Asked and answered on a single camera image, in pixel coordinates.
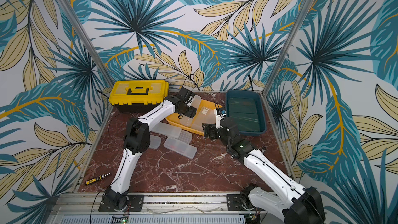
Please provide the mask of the yellow plastic tray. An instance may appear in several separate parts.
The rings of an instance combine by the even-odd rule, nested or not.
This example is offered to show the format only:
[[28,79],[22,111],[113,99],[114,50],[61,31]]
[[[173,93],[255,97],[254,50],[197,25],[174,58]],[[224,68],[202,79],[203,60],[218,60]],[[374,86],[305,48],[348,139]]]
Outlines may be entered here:
[[[202,106],[205,106],[205,107],[208,107],[208,108],[211,108],[211,109],[214,109],[214,110],[215,110],[217,107],[220,107],[220,108],[223,107],[222,105],[218,105],[218,104],[216,104],[216,103],[214,103],[214,102],[210,102],[210,101],[207,101],[207,100],[202,100],[202,101],[201,101],[201,103],[200,103],[200,105],[199,105],[199,107],[198,107],[198,110],[199,110]],[[185,130],[185,131],[188,131],[188,132],[197,134],[194,130],[191,129],[191,127],[186,127],[186,126],[183,126],[182,124],[180,124],[180,123],[179,123],[179,119],[180,119],[180,118],[178,118],[178,117],[179,117],[179,115],[178,115],[177,113],[174,113],[174,114],[172,114],[172,115],[167,116],[167,117],[166,117],[166,120],[168,121],[169,124],[171,124],[171,125],[173,125],[173,126],[177,126],[177,127],[182,128],[182,129]]]

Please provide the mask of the clear pencil case labelled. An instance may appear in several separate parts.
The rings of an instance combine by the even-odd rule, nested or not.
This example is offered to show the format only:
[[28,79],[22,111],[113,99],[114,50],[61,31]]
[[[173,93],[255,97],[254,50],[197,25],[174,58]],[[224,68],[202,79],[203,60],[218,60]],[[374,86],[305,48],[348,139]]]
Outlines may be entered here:
[[203,120],[205,119],[206,112],[207,110],[204,110],[206,108],[205,106],[202,106],[198,111],[197,115],[195,116],[195,119],[193,120],[193,124],[191,126],[191,129],[194,130],[197,134],[203,135],[204,130],[202,127]]

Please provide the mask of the clear pencil case top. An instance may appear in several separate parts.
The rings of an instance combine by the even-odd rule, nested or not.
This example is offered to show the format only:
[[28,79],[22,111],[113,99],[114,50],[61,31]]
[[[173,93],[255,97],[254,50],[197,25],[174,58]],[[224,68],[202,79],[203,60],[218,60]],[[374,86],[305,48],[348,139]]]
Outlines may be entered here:
[[179,138],[181,132],[182,132],[182,128],[177,127],[177,126],[173,126],[167,123],[158,123],[156,126],[154,126],[151,129],[152,132],[157,133],[157,134],[161,134],[167,137],[172,137],[172,138]]

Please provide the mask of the teal plastic tray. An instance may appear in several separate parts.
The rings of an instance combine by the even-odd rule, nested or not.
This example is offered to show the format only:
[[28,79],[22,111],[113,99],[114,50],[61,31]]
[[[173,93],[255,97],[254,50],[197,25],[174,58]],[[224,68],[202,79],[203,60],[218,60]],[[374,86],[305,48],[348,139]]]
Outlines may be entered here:
[[226,93],[227,116],[234,119],[241,135],[260,136],[266,131],[266,119],[260,94],[230,90]]

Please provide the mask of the yellow black toolbox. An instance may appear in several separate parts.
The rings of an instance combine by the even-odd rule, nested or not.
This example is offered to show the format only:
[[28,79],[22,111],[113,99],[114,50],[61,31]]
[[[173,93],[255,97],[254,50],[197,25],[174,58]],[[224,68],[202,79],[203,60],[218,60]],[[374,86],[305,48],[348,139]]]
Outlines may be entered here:
[[121,113],[147,113],[161,104],[169,94],[164,80],[130,80],[115,83],[109,103]]

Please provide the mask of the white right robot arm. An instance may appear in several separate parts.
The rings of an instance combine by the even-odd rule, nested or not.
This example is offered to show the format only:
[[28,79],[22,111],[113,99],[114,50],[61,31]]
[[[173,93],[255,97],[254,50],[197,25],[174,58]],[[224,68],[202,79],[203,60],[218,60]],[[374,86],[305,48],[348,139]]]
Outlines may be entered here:
[[285,224],[323,224],[326,220],[320,192],[299,184],[273,165],[260,149],[243,138],[231,117],[222,117],[215,124],[202,125],[204,136],[219,139],[233,159],[252,170],[273,193],[250,185],[241,192],[242,207],[260,208]]

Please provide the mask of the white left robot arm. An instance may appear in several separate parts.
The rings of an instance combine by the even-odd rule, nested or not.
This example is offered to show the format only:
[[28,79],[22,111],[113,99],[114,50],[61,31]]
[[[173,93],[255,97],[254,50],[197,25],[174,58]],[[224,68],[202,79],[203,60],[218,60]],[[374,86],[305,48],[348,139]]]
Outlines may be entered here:
[[102,202],[117,212],[128,207],[127,195],[131,177],[141,155],[150,145],[150,131],[164,118],[177,113],[193,118],[197,109],[192,106],[195,93],[182,87],[176,95],[166,96],[153,110],[127,122],[123,156],[112,183],[106,188]]

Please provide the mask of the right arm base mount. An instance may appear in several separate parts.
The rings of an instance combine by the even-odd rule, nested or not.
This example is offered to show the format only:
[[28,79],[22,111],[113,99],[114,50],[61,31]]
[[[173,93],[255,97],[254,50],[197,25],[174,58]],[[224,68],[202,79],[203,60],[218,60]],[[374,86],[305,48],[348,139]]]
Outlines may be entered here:
[[246,195],[227,194],[226,197],[228,211],[253,211],[256,209],[263,211],[262,208],[255,208]]

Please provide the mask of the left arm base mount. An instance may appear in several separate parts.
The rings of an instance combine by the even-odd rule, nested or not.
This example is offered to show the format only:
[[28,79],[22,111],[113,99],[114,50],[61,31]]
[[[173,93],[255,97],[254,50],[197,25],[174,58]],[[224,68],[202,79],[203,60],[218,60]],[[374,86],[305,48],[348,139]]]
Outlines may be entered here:
[[125,195],[119,198],[110,197],[107,194],[103,195],[99,212],[141,212],[144,195]]

